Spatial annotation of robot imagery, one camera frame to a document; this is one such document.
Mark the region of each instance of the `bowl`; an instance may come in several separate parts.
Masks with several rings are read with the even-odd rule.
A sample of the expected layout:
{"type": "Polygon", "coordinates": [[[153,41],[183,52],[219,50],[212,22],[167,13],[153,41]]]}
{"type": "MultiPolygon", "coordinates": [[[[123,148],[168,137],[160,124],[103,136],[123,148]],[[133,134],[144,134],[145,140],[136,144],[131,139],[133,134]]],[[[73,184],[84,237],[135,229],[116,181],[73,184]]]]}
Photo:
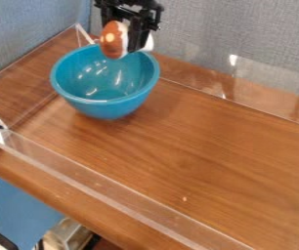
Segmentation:
{"type": "Polygon", "coordinates": [[[144,103],[159,74],[152,55],[137,52],[112,60],[99,45],[89,45],[53,65],[50,83],[77,111],[99,119],[117,119],[144,103]]]}

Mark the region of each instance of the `robotic arm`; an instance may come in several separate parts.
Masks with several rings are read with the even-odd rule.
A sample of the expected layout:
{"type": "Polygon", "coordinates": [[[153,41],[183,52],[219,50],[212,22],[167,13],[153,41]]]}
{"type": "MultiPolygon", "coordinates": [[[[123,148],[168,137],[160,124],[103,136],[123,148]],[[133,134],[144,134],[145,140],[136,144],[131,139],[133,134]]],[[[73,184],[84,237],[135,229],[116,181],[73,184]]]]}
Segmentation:
{"type": "Polygon", "coordinates": [[[149,38],[149,31],[159,30],[164,7],[155,0],[95,0],[95,6],[101,9],[101,23],[105,26],[111,21],[131,21],[128,52],[141,50],[149,38]],[[141,6],[139,12],[124,7],[141,6]]]}

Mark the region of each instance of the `gray fabric wall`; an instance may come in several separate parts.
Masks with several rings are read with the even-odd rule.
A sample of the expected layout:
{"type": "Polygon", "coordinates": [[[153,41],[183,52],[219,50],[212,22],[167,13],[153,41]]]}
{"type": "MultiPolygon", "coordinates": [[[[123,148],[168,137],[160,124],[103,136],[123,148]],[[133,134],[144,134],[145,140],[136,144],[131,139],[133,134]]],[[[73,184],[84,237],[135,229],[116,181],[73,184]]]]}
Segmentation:
{"type": "Polygon", "coordinates": [[[89,27],[89,0],[0,0],[0,68],[76,21],[89,27]]]}
{"type": "MultiPolygon", "coordinates": [[[[159,2],[167,10],[161,31],[155,34],[161,54],[225,73],[239,71],[237,75],[299,94],[299,81],[287,82],[287,77],[281,78],[285,70],[299,74],[299,1],[159,2]],[[245,58],[248,63],[239,66],[247,68],[231,66],[229,55],[245,58]],[[268,70],[275,74],[264,75],[268,70]]],[[[100,31],[96,8],[92,8],[91,30],[100,31]]]]}

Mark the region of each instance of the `bowl rim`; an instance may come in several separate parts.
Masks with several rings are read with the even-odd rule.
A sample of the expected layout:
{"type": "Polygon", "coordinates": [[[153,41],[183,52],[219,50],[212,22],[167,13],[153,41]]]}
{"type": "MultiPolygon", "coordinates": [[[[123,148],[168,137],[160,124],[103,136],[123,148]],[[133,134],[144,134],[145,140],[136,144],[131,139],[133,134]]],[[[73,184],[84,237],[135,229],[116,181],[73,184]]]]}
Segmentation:
{"type": "Polygon", "coordinates": [[[149,59],[152,66],[153,66],[153,74],[149,78],[149,83],[147,84],[147,86],[143,89],[137,90],[135,93],[132,93],[131,95],[124,96],[121,98],[108,99],[108,100],[91,100],[91,99],[80,98],[80,97],[72,95],[71,93],[68,93],[61,88],[58,81],[57,81],[57,78],[56,78],[57,69],[58,69],[58,66],[64,60],[71,58],[80,51],[89,50],[89,49],[99,49],[99,47],[100,46],[97,44],[87,45],[85,47],[81,47],[81,48],[73,50],[71,53],[68,53],[65,56],[61,57],[61,59],[57,61],[57,63],[52,66],[50,85],[52,85],[54,91],[64,98],[69,99],[71,101],[76,101],[76,102],[84,103],[84,104],[117,104],[117,103],[123,103],[123,102],[129,101],[131,99],[136,98],[140,94],[145,93],[155,86],[155,84],[157,82],[159,75],[160,75],[160,66],[159,66],[159,62],[157,62],[156,58],[149,53],[137,52],[137,53],[141,53],[149,59]]]}

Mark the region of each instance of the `wooden table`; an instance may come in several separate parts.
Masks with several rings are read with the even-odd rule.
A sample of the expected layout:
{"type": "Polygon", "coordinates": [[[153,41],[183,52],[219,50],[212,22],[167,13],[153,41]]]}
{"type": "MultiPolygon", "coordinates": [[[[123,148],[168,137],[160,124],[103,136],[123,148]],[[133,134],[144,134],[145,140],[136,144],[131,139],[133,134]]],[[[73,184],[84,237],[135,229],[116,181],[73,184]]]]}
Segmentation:
{"type": "MultiPolygon", "coordinates": [[[[8,86],[0,89],[0,116],[9,124],[26,108],[21,103],[46,96],[49,68],[76,39],[68,30],[0,77],[8,86]],[[29,89],[32,72],[45,93],[29,89]],[[33,93],[29,99],[25,92],[33,93]]],[[[91,119],[56,98],[13,129],[255,249],[299,249],[299,124],[193,89],[216,96],[223,91],[237,100],[244,80],[156,56],[163,77],[192,88],[160,79],[145,104],[117,121],[91,119]]],[[[275,96],[275,90],[253,85],[257,94],[275,96]]],[[[263,109],[277,105],[272,98],[263,109]]],[[[283,116],[285,111],[291,108],[281,109],[283,116]]],[[[120,247],[187,249],[1,150],[0,177],[120,247]]]]}

